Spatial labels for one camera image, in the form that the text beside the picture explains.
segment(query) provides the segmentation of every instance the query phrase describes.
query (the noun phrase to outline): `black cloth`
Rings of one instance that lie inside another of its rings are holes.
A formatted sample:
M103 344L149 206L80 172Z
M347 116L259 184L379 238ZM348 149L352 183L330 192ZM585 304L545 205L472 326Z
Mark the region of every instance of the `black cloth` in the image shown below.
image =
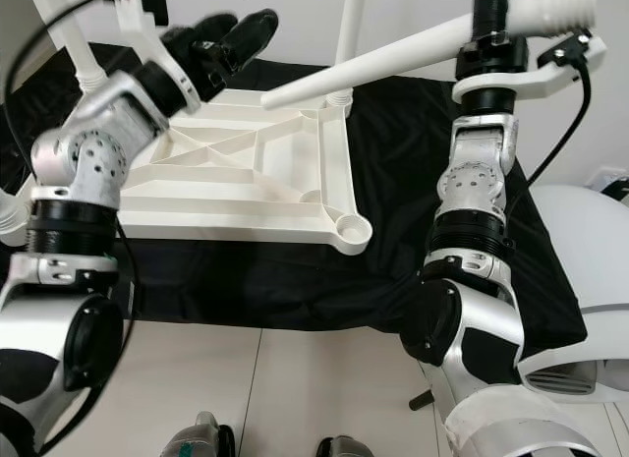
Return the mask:
M257 60L230 86L267 90L318 69ZM402 77L355 88L347 120L354 191L359 212L373 226L364 253L347 257L319 245L132 240L145 285L142 318L397 331L404 306L417 295L416 272L439 204L435 185L457 116L450 90L451 84ZM524 183L516 164L508 193ZM583 340L577 300L530 197L516 208L509 234L517 245L510 263L526 353ZM121 246L116 257L128 278ZM124 292L117 298L126 303Z

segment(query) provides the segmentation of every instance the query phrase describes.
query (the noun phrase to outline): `white bracket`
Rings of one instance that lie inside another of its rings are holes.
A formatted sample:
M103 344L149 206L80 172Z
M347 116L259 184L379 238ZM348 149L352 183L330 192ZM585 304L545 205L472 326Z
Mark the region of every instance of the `white bracket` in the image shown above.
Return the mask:
M186 99L186 113L200 108L200 98L188 75L173 59L159 39L153 15L145 13L142 0L115 0L120 32L129 41L140 60L153 61L166 72Z
M590 39L589 49L584 54L590 72L600 67L606 50L607 47L600 37ZM532 72L481 74L457 83L452 89L452 99L461 103L461 97L465 93L488 87L510 88L517 93L518 100L546 98L571 85L578 75L572 66L559 67L554 62Z

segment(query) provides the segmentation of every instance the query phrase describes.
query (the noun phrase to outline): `white stand leg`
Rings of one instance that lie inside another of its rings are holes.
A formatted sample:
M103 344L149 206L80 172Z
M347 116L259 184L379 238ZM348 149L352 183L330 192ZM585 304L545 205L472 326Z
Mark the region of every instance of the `white stand leg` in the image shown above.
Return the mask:
M361 19L363 18L364 5L365 0L345 0L343 18L341 19L341 30L336 46L335 64L340 64L341 62L349 61L356 57L358 34L361 27ZM352 109L352 92L353 90L351 88L345 88L329 93L325 98L327 106L344 106L345 118L347 118Z
M39 15L47 21L63 8L68 0L32 0ZM77 81L83 93L90 93L107 81L105 71L98 65L83 36L77 20L70 16L54 27L50 32L57 47L66 46L75 65Z

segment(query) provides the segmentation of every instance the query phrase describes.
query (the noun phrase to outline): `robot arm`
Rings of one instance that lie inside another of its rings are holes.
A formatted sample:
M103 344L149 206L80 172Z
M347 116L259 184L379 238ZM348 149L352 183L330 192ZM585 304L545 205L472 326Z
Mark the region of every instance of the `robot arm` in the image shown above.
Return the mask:
M38 185L28 246L12 256L0 292L2 457L36 455L71 402L100 386L119 359L123 316L107 298L118 277L110 253L134 158L173 114L191 108L185 83L194 86L197 107L199 98L209 101L225 88L223 76L261 52L277 24L274 12L262 10L238 24L219 15L173 29L163 37L169 69L149 59L130 75L115 74L33 145ZM217 27L229 32L211 42L205 31ZM173 80L173 62L184 80Z

